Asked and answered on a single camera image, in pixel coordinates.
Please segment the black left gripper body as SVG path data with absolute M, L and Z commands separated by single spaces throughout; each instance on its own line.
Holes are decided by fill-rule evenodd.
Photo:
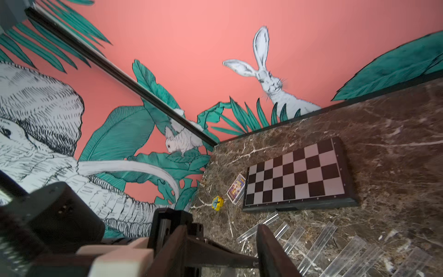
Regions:
M 241 255 L 205 238 L 203 225 L 194 223 L 191 213 L 171 208 L 158 208 L 154 212 L 148 242 L 148 246 L 155 252 L 154 258 L 180 225 L 186 225 L 188 229 L 185 268 L 258 268 L 258 258 Z

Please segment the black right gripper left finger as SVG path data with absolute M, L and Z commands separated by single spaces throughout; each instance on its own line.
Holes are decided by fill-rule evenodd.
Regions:
M 187 240 L 187 226 L 178 226 L 143 277 L 183 277 Z

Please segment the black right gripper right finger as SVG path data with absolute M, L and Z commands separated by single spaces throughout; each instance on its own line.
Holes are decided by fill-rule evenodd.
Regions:
M 266 225 L 258 225 L 256 244 L 261 277 L 302 277 Z

